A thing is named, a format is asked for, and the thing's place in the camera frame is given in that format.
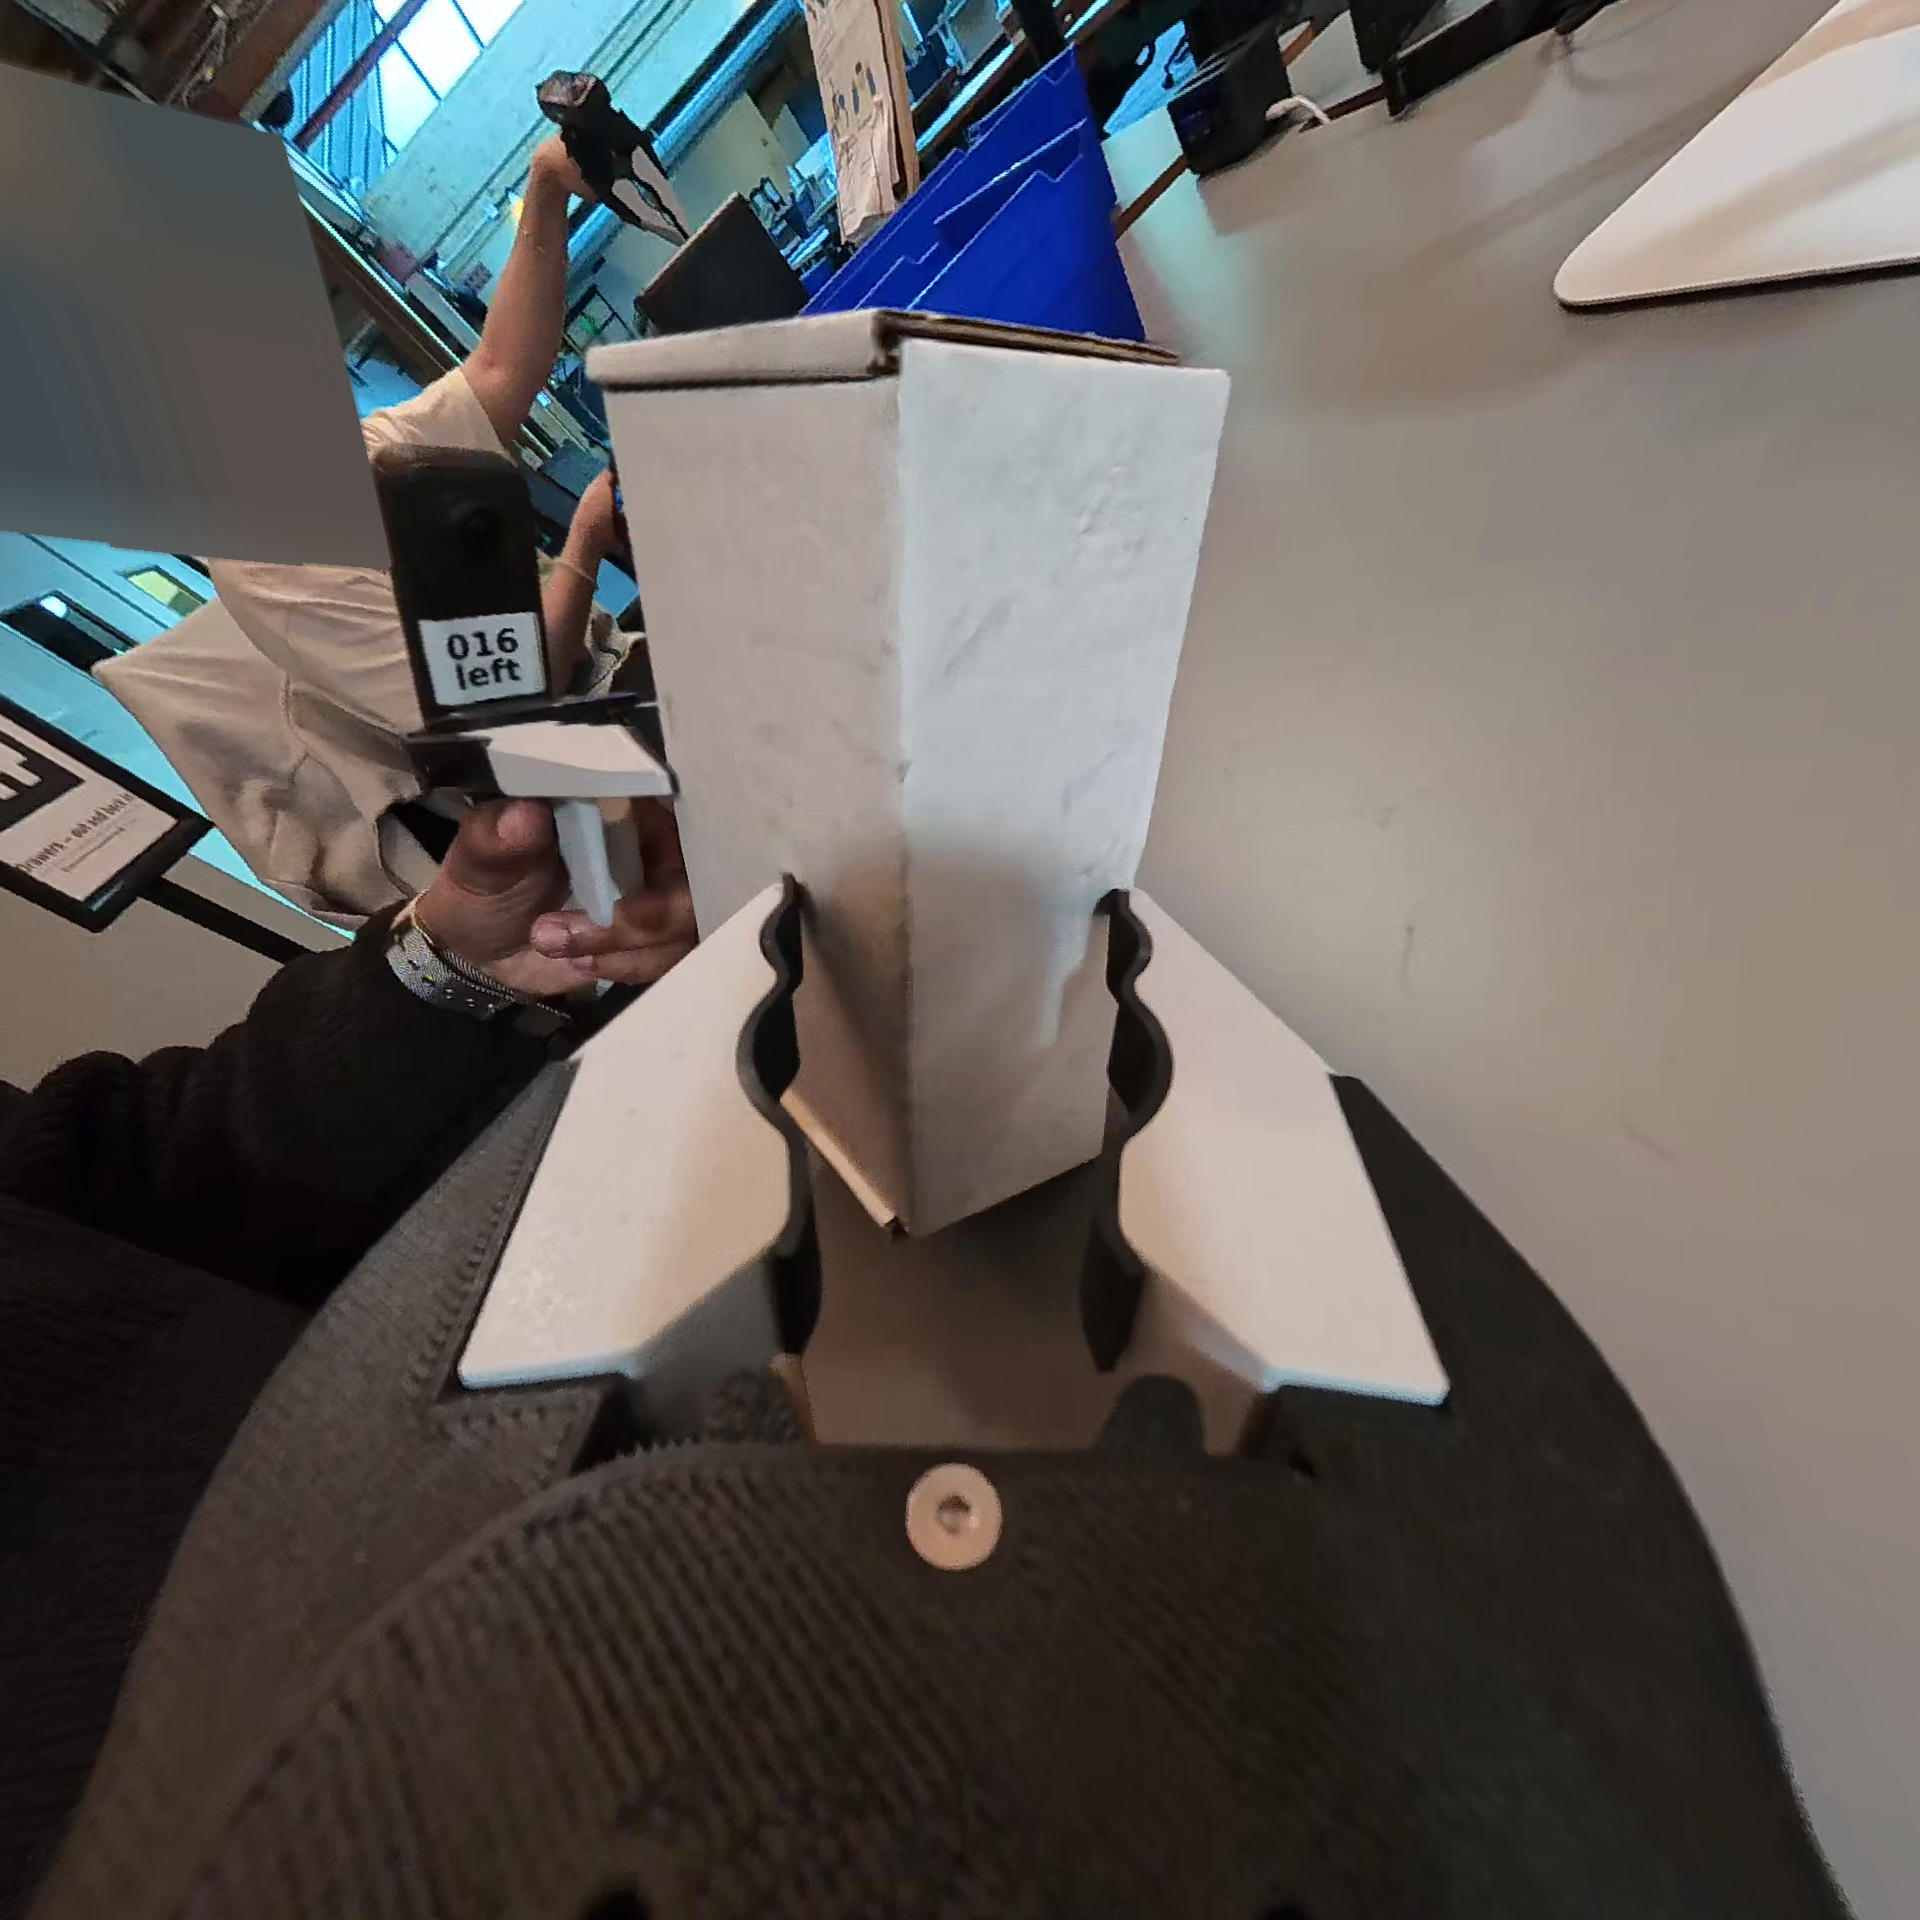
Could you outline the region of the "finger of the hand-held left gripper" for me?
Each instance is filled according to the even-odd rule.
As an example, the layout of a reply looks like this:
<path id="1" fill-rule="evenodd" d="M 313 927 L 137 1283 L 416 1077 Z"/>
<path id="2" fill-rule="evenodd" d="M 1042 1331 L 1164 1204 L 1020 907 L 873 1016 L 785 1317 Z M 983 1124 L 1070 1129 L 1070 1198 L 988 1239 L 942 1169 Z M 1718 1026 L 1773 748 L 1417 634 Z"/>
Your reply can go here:
<path id="1" fill-rule="evenodd" d="M 678 797 L 666 759 L 630 725 L 494 725 L 488 768 L 507 797 L 551 807 L 575 905 L 612 926 L 644 866 L 632 814 L 612 821 L 607 803 Z"/>

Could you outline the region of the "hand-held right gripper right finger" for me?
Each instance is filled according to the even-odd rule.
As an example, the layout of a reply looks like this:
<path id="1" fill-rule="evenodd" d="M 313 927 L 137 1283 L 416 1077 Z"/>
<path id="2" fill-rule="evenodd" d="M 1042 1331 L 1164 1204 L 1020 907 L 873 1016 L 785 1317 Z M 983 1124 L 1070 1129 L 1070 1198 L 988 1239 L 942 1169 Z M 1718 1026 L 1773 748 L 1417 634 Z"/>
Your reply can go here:
<path id="1" fill-rule="evenodd" d="M 1247 1447 L 1284 1390 L 1442 1410 L 1450 1378 L 1324 1058 L 1114 890 L 1110 1126 L 1079 1279 L 1098 1374 L 1184 1380 Z"/>

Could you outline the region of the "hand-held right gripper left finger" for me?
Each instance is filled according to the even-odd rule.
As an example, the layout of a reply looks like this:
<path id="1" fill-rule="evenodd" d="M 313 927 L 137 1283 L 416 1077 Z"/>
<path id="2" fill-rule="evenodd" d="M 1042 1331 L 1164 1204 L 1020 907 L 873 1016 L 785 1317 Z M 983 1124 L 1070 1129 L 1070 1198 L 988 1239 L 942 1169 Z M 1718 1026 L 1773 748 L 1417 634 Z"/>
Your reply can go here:
<path id="1" fill-rule="evenodd" d="M 764 885 L 565 1067 L 465 1390 L 608 1380 L 642 1435 L 698 1435 L 727 1385 L 818 1323 L 800 1071 L 803 890 Z"/>

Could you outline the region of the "white cardboard mailer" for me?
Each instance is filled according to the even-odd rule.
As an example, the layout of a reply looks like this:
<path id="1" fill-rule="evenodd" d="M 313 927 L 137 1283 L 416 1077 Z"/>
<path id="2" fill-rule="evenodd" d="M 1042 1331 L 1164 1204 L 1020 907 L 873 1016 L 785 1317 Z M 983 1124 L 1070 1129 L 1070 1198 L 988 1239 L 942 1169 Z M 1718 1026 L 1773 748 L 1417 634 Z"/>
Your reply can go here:
<path id="1" fill-rule="evenodd" d="M 1093 1162 L 1231 374 L 848 310 L 589 377 L 698 929 L 803 892 L 803 1098 L 911 1236 Z"/>

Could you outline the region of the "blue plastic bin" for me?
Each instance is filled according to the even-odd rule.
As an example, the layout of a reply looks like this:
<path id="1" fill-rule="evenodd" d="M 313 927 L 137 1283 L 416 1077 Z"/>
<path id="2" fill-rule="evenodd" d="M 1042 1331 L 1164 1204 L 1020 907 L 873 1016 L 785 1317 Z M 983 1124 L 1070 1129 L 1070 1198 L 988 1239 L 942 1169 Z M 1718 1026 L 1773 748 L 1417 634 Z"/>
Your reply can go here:
<path id="1" fill-rule="evenodd" d="M 994 107 L 814 292 L 804 317 L 892 310 L 1147 339 L 1075 51 Z"/>

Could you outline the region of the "person's left forearm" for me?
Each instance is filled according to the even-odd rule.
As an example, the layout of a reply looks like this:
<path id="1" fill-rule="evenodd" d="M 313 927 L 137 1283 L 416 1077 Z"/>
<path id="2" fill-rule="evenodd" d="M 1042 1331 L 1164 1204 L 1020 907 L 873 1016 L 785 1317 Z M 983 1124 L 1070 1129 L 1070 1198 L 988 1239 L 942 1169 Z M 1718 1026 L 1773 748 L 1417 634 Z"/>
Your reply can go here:
<path id="1" fill-rule="evenodd" d="M 429 1006 L 379 939 L 308 954 L 203 1047 L 49 1071 L 5 1119 L 5 1222 L 313 1307 L 560 1054 L 547 1013 Z"/>

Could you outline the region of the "grey desk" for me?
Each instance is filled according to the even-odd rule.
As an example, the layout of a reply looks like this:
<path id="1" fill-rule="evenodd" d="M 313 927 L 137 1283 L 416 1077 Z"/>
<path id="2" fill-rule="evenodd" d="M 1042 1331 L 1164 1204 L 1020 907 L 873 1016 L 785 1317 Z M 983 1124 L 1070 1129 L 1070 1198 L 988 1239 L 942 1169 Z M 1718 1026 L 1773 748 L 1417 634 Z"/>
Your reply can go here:
<path id="1" fill-rule="evenodd" d="M 1552 290 L 1826 9 L 1164 182 L 1120 252 L 1233 391 L 1142 883 L 1592 1336 L 1916 1916 L 1916 278 Z"/>

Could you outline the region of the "person's left hand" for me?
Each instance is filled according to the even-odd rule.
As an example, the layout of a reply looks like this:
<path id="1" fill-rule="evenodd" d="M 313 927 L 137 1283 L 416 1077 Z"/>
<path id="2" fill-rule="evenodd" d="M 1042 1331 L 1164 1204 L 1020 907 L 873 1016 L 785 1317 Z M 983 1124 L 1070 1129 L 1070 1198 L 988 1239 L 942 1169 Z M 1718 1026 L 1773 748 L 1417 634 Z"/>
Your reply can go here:
<path id="1" fill-rule="evenodd" d="M 618 900 L 610 924 L 569 905 L 555 811 L 533 797 L 486 802 L 462 819 L 412 902 L 412 924 L 444 958 L 519 996 L 648 987 L 695 951 L 701 929 L 674 810 L 636 797 L 625 811 L 642 883 Z"/>

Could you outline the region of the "silver wristwatch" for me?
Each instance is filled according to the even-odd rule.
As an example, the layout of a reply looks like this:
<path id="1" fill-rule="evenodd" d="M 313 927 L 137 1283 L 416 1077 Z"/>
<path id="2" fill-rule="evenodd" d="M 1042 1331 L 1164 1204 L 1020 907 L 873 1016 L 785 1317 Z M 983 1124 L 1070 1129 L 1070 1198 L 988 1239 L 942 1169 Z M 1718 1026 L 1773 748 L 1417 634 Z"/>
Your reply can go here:
<path id="1" fill-rule="evenodd" d="M 526 1038 L 553 1039 L 576 1026 L 571 992 L 533 989 L 549 959 L 535 947 L 513 947 L 488 959 L 448 947 L 420 918 L 416 896 L 396 912 L 384 958 L 398 984 L 427 1006 Z"/>

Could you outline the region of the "black background monitor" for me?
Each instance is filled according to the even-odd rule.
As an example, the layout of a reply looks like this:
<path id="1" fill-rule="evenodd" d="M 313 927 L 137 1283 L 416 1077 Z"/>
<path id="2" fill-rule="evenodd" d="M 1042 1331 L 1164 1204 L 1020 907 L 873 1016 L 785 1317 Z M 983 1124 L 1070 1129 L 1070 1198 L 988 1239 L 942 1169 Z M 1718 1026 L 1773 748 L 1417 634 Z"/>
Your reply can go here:
<path id="1" fill-rule="evenodd" d="M 682 333 L 743 323 L 779 323 L 808 302 L 754 204 L 733 193 L 636 293 L 642 333 Z"/>

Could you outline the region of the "black framed floor sign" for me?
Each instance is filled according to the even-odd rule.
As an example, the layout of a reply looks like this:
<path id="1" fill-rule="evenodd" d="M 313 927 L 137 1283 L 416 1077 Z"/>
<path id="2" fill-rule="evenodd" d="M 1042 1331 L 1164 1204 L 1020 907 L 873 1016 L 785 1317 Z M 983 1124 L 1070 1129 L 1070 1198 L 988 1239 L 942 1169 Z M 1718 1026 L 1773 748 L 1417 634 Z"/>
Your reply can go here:
<path id="1" fill-rule="evenodd" d="M 213 821 L 3 697 L 3 885 L 99 933 L 213 831 Z"/>

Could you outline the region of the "background instruction board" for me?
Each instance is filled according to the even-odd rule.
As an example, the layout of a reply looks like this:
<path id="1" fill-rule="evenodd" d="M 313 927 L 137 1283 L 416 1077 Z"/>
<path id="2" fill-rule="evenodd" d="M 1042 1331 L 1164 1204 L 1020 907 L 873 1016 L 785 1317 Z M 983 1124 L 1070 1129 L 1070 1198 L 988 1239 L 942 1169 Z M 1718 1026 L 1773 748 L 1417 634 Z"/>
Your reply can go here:
<path id="1" fill-rule="evenodd" d="M 900 1 L 804 1 L 832 159 L 836 226 L 851 248 L 921 184 Z"/>

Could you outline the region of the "black power adapter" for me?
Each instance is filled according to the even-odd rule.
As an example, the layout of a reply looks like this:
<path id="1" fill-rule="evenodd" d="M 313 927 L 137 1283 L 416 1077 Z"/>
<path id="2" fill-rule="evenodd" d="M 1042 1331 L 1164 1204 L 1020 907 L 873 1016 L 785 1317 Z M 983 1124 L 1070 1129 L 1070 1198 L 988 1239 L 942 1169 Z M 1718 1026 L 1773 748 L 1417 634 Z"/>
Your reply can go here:
<path id="1" fill-rule="evenodd" d="M 1289 99 L 1283 31 L 1272 23 L 1263 21 L 1213 51 L 1166 101 L 1189 174 L 1208 180 L 1253 157 L 1281 129 L 1270 110 Z"/>

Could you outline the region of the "flat black power brick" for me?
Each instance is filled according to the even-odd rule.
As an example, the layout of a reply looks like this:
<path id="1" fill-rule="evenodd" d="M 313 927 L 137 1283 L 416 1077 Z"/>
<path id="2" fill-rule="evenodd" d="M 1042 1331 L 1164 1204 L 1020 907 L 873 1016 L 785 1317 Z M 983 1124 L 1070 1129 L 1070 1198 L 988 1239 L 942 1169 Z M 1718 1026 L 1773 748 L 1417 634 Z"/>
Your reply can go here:
<path id="1" fill-rule="evenodd" d="M 1378 77 L 1386 112 L 1403 118 L 1429 94 L 1531 38 L 1575 36 L 1612 1 L 1471 1 L 1429 25 L 1438 1 L 1350 1 L 1356 55 Z"/>

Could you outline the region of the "white tablet stand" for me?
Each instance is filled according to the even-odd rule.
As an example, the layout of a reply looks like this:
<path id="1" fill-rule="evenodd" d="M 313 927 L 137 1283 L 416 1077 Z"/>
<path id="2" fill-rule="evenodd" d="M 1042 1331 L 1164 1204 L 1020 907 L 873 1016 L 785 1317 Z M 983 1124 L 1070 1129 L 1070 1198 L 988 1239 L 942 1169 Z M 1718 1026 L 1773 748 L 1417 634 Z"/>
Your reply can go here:
<path id="1" fill-rule="evenodd" d="M 1560 263 L 1573 312 L 1919 265 L 1919 5 L 1812 21 Z"/>

